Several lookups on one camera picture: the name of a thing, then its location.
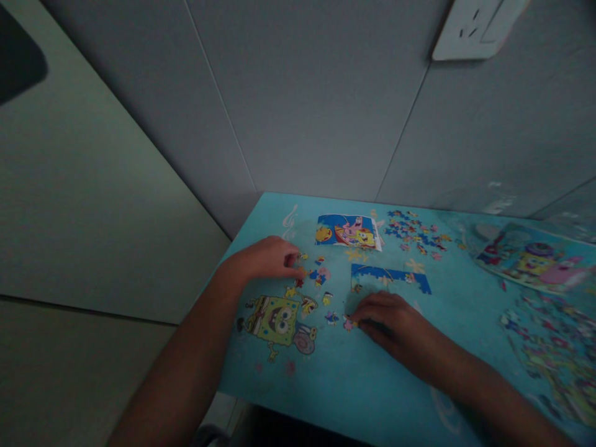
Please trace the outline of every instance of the hand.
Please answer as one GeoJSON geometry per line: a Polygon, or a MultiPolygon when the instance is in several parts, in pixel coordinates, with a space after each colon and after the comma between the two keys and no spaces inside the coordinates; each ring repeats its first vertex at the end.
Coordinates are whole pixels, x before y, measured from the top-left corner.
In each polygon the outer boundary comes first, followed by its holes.
{"type": "Polygon", "coordinates": [[[300,250],[279,236],[269,236],[232,255],[227,264],[233,265],[235,273],[253,278],[304,279],[304,273],[292,268],[300,250]]]}
{"type": "Polygon", "coordinates": [[[499,375],[430,324],[401,296],[368,295],[350,317],[360,329],[421,380],[469,404],[499,375]]]}

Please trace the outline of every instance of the puzzle picture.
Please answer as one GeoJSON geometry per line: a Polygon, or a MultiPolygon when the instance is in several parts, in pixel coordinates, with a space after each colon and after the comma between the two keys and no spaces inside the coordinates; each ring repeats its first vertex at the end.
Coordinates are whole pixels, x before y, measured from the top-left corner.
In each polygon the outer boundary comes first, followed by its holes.
{"type": "Polygon", "coordinates": [[[370,275],[378,279],[383,285],[391,282],[404,281],[407,284],[416,284],[422,293],[432,295],[426,275],[422,273],[411,273],[399,270],[384,269],[381,267],[364,266],[352,264],[352,291],[360,293],[362,290],[361,277],[370,275]]]}
{"type": "Polygon", "coordinates": [[[510,223],[476,261],[510,281],[561,295],[596,272],[596,247],[510,223]]]}
{"type": "Polygon", "coordinates": [[[374,219],[360,215],[325,214],[318,218],[317,245],[344,245],[382,251],[374,219]]]}

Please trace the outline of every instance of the left hand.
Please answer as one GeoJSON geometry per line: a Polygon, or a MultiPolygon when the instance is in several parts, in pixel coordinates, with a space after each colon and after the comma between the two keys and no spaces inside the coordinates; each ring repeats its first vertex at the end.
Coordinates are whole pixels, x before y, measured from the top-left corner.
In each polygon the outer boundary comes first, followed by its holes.
{"type": "Polygon", "coordinates": [[[253,278],[304,279],[304,273],[292,268],[300,250],[279,236],[269,236],[232,255],[226,261],[234,270],[253,278]]]}

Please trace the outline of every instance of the finger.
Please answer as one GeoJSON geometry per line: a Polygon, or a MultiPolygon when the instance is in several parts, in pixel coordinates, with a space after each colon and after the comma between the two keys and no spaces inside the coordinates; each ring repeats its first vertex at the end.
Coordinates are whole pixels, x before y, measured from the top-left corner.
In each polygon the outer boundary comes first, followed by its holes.
{"type": "Polygon", "coordinates": [[[356,306],[356,308],[360,309],[361,307],[364,307],[366,305],[392,307],[395,306],[397,303],[398,301],[396,301],[395,297],[390,293],[379,292],[368,295],[366,298],[364,298],[361,302],[358,303],[358,306],[356,306]]]}
{"type": "Polygon", "coordinates": [[[289,243],[288,241],[286,241],[286,243],[284,244],[284,254],[287,255],[296,255],[298,256],[298,253],[300,253],[300,249],[298,247],[296,247],[294,244],[289,243]]]}
{"type": "Polygon", "coordinates": [[[284,261],[284,266],[285,267],[293,267],[294,264],[296,263],[297,259],[298,259],[297,255],[287,255],[286,260],[284,261]]]}
{"type": "Polygon", "coordinates": [[[304,272],[295,268],[284,268],[280,276],[282,278],[304,279],[304,272]]]}
{"type": "Polygon", "coordinates": [[[376,327],[366,322],[361,322],[358,325],[358,327],[362,329],[362,332],[367,334],[372,339],[372,341],[374,341],[377,345],[386,350],[389,354],[393,355],[395,343],[389,338],[387,334],[381,332],[376,327]]]}
{"type": "Polygon", "coordinates": [[[375,306],[375,305],[365,305],[356,309],[352,315],[350,315],[350,320],[354,322],[359,322],[360,320],[374,320],[377,323],[387,324],[387,308],[383,306],[375,306]]]}

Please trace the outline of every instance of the patrick star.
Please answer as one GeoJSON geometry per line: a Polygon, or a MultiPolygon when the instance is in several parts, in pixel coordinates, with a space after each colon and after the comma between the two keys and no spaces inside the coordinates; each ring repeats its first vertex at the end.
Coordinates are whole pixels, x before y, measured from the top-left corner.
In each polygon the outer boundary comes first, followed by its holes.
{"type": "Polygon", "coordinates": [[[583,260],[583,256],[568,258],[550,267],[538,279],[545,283],[550,290],[558,292],[568,290],[588,276],[589,269],[575,268],[583,260]]]}

